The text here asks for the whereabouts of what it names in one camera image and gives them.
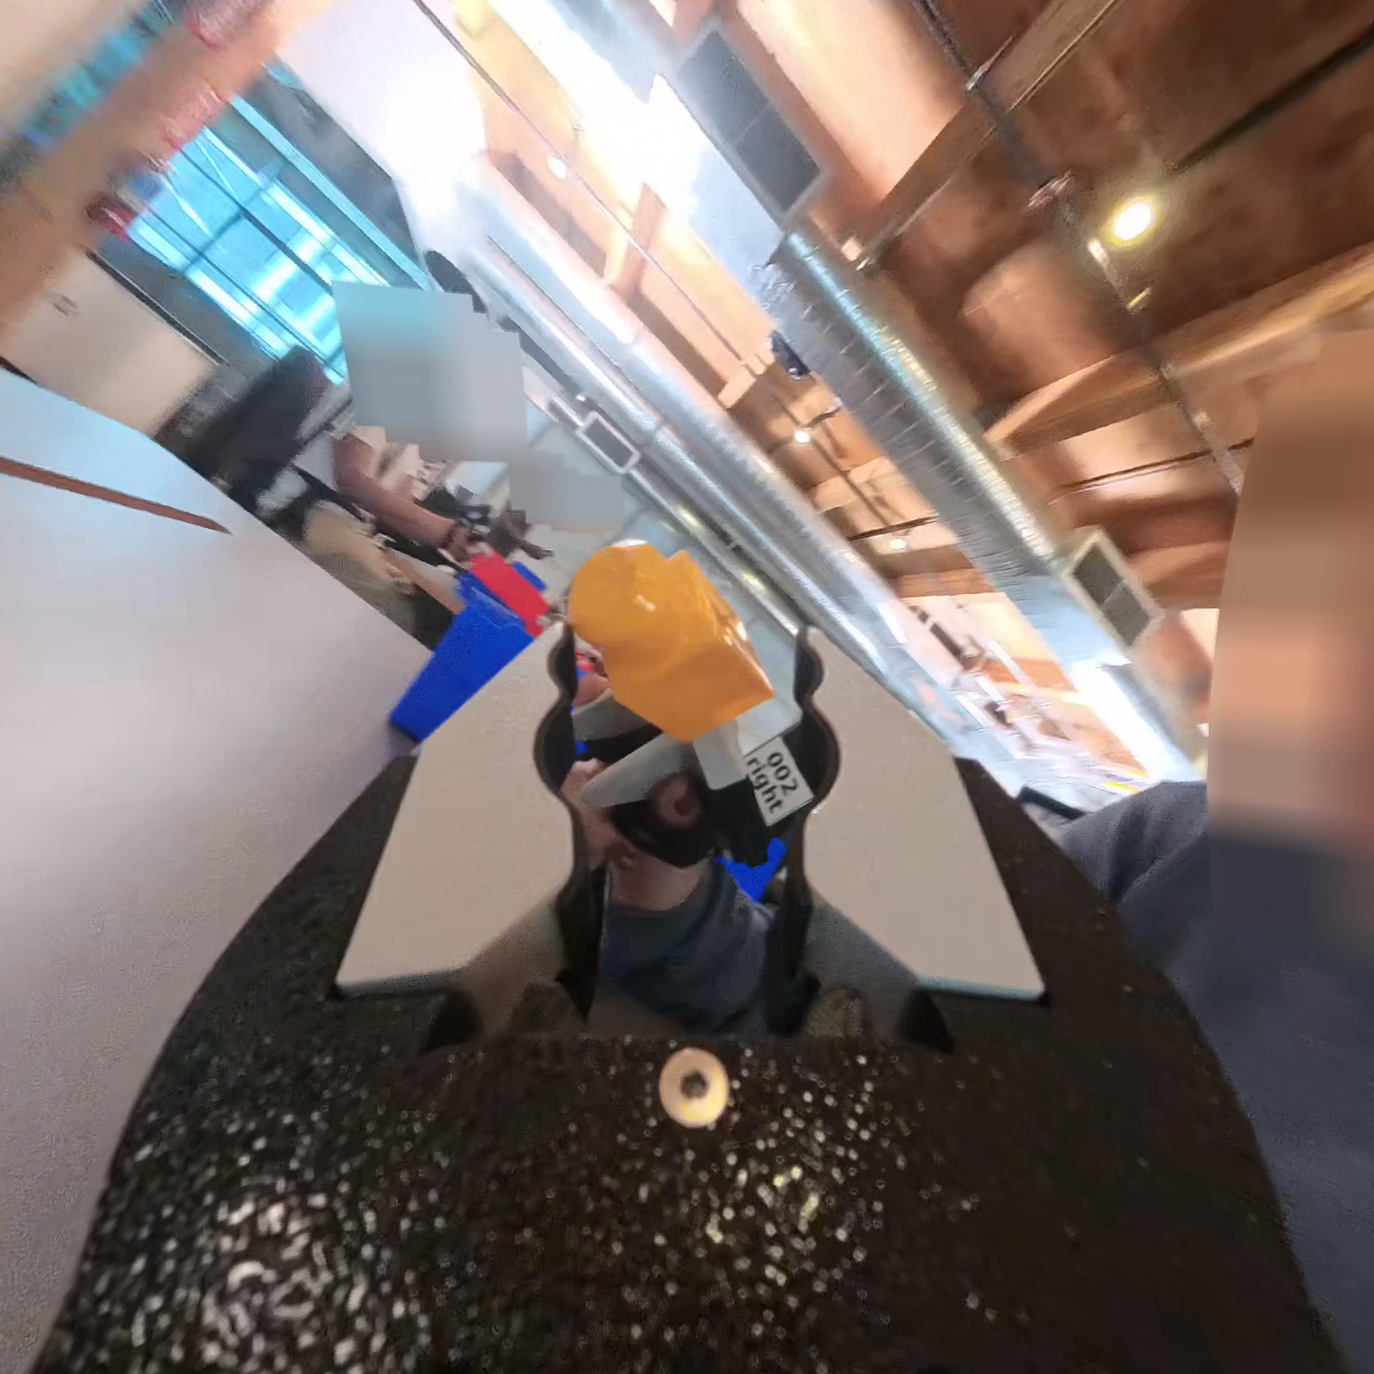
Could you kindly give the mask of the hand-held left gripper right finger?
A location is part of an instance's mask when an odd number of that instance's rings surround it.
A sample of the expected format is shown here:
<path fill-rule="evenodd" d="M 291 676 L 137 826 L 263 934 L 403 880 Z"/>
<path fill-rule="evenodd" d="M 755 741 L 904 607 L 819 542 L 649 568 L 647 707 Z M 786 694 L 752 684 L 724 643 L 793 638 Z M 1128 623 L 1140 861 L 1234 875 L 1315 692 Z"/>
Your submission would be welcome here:
<path fill-rule="evenodd" d="M 832 990 L 858 991 L 881 1034 L 919 1034 L 937 996 L 1041 1004 L 958 759 L 817 630 L 796 640 L 793 694 L 798 720 L 767 741 L 770 1026 L 798 1029 Z"/>

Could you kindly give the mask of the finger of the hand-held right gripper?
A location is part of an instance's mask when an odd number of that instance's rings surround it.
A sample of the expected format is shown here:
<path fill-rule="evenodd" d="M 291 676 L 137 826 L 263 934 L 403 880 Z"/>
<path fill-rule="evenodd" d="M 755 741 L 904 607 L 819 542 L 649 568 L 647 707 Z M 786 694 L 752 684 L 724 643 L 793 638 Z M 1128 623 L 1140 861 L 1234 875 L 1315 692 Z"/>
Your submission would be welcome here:
<path fill-rule="evenodd" d="M 588 808 L 642 802 L 667 779 L 696 767 L 693 743 L 678 739 L 603 692 L 574 708 L 574 798 Z"/>
<path fill-rule="evenodd" d="M 747 759 L 801 720 L 793 699 L 768 699 L 691 741 L 695 769 L 713 793 L 747 780 Z"/>

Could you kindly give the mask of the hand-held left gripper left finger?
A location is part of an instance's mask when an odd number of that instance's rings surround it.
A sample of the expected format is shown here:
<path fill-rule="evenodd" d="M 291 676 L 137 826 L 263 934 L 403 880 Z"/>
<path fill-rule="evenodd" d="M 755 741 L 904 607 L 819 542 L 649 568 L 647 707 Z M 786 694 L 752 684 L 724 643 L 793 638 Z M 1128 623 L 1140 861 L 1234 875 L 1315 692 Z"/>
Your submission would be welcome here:
<path fill-rule="evenodd" d="M 547 630 L 417 749 L 335 973 L 345 1000 L 438 993 L 477 1032 L 528 985 L 595 988 L 595 885 L 561 797 L 575 640 Z"/>

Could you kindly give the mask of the orange toy brick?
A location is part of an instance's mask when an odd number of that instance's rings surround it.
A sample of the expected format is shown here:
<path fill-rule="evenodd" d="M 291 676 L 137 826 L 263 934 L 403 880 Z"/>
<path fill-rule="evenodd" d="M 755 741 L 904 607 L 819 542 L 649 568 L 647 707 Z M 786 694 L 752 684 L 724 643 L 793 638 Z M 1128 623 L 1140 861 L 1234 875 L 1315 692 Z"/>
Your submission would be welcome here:
<path fill-rule="evenodd" d="M 773 695 L 744 622 L 685 551 L 600 548 L 572 579 L 567 617 L 600 656 L 613 699 L 678 743 Z"/>

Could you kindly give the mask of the large blue storage bin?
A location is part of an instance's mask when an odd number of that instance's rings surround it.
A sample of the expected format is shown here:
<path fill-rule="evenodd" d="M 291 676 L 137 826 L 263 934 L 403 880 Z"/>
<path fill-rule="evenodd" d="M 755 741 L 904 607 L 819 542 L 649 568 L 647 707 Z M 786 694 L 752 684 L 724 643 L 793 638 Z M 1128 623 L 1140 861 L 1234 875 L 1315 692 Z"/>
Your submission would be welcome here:
<path fill-rule="evenodd" d="M 462 609 L 389 713 L 389 725 L 417 744 L 533 643 L 520 617 L 479 581 L 462 573 L 457 592 Z"/>

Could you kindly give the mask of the person's right forearm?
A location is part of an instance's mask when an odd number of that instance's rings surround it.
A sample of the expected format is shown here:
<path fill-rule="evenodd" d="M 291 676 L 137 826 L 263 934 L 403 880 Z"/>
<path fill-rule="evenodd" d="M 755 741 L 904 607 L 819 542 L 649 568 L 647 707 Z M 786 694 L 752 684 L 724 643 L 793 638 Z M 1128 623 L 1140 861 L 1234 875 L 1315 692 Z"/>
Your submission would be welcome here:
<path fill-rule="evenodd" d="M 644 1008 L 708 1036 L 765 1029 L 763 973 L 773 911 L 719 862 L 693 874 L 680 901 L 655 910 L 616 897 L 603 916 L 600 973 Z"/>

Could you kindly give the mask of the person's right hand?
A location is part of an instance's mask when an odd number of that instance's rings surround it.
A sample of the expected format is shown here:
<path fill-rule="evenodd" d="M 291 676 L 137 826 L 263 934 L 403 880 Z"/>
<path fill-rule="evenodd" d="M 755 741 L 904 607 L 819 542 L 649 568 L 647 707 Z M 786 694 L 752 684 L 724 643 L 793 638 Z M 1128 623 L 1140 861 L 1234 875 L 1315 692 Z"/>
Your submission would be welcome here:
<path fill-rule="evenodd" d="M 634 800 L 611 802 L 588 787 L 585 803 L 585 857 L 592 869 L 677 879 L 716 856 L 704 789 L 690 771 L 654 782 Z"/>

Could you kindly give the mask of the small red parts bin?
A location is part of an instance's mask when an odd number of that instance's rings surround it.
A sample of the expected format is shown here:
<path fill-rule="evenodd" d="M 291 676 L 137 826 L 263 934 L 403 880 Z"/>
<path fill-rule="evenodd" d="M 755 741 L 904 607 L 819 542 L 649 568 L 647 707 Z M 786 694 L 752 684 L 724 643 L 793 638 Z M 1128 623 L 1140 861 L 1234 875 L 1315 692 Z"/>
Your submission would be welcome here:
<path fill-rule="evenodd" d="M 492 553 L 477 555 L 469 561 L 469 574 L 525 627 L 538 628 L 551 612 L 544 584 L 521 563 Z"/>

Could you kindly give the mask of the black office chair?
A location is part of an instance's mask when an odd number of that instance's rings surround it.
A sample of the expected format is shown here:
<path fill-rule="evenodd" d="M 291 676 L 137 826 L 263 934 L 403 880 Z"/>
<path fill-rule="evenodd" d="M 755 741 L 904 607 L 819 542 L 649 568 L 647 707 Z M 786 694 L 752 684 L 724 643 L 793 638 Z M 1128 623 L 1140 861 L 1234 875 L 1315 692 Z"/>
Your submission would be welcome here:
<path fill-rule="evenodd" d="M 250 385 L 174 453 L 199 476 L 219 483 L 225 496 L 255 515 L 266 491 L 300 450 L 299 435 L 332 381 L 315 352 L 294 347 Z"/>

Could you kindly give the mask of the white recycling cabinet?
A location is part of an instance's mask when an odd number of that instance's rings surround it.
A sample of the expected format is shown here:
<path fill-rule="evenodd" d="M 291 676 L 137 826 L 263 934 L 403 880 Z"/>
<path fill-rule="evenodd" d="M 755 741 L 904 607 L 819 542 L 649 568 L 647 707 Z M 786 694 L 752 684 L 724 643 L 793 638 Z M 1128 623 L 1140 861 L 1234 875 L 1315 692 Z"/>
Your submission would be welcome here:
<path fill-rule="evenodd" d="M 34 385 L 153 435 L 217 360 L 81 255 L 3 327 L 1 357 Z"/>

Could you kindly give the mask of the silver ventilation duct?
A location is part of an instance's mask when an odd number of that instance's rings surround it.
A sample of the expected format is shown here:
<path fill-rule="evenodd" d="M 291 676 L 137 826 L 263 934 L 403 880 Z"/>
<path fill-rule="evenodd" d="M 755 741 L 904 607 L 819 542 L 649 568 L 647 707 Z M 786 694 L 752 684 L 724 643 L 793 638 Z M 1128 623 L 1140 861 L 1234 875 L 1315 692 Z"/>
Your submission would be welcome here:
<path fill-rule="evenodd" d="M 785 231 L 758 296 L 786 344 L 1028 620 L 1074 604 L 1063 537 L 1004 471 L 969 406 L 876 281 L 811 228 Z"/>
<path fill-rule="evenodd" d="M 924 677 L 906 633 L 919 625 L 878 574 L 503 180 L 479 172 L 459 185 L 456 208 L 454 249 L 539 349 L 615 416 L 696 515 L 914 708 Z"/>

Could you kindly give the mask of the white duct end grille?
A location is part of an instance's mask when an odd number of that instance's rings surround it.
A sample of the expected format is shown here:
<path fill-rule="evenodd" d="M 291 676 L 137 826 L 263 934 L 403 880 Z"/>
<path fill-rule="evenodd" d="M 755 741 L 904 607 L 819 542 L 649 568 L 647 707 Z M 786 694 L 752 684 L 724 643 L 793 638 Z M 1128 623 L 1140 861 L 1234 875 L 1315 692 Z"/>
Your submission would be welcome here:
<path fill-rule="evenodd" d="M 1138 650 L 1162 618 L 1158 600 L 1100 527 L 1077 532 L 1066 579 L 1125 653 Z"/>

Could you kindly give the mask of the black duct grille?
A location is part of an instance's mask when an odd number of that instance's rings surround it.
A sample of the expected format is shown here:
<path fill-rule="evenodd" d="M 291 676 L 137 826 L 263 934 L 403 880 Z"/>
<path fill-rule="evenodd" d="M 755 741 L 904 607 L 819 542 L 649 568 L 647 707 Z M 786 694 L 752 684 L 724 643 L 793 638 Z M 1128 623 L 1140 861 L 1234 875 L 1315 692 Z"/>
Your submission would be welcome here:
<path fill-rule="evenodd" d="M 670 85 L 763 210 L 783 224 L 794 219 L 826 174 L 718 21 L 683 49 Z"/>

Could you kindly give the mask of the wooden support post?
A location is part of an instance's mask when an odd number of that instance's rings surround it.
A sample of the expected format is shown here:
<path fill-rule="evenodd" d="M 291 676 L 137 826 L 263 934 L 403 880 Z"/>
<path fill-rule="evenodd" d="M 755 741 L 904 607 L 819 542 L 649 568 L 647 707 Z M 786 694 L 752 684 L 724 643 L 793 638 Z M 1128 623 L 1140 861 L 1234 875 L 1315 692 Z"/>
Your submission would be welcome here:
<path fill-rule="evenodd" d="M 125 229 L 173 156 L 274 56 L 287 3 L 178 3 L 93 108 L 3 187 L 1 319 L 8 326 L 71 259 Z"/>

